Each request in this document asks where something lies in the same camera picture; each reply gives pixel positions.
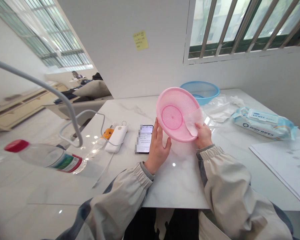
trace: right hand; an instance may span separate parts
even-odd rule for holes
[[[160,126],[158,119],[156,118],[151,136],[149,157],[148,160],[144,163],[144,166],[152,175],[154,175],[160,168],[160,166],[164,163],[170,152],[171,138],[168,137],[166,147],[163,147],[162,137],[162,127]]]
[[[198,129],[198,137],[194,142],[196,143],[198,149],[202,149],[205,147],[209,147],[212,145],[211,141],[211,130],[210,128],[204,123],[203,125],[199,123],[195,123],[197,129]]]

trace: wet wipes package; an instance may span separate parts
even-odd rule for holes
[[[232,119],[234,124],[275,140],[295,140],[298,128],[285,117],[248,107],[239,108]]]

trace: sleeve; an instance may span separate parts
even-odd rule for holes
[[[292,239],[289,219],[252,189],[251,176],[244,165],[218,146],[198,150],[197,156],[206,199],[219,228],[228,237]]]
[[[63,239],[122,239],[126,228],[140,209],[151,186],[153,175],[137,163],[121,172],[98,195],[83,203],[71,228],[62,233]]]

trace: pink plastic colander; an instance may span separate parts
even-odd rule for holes
[[[172,87],[164,90],[157,101],[157,118],[165,133],[178,142],[191,142],[197,137],[190,134],[183,116],[200,108],[188,91]]]

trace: wooden cabinet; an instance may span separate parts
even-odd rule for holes
[[[61,83],[55,83],[53,88],[59,92],[68,90]],[[41,88],[28,92],[11,101],[0,104],[0,131],[10,131],[12,127],[43,109],[43,105],[56,99],[56,96],[48,90]]]

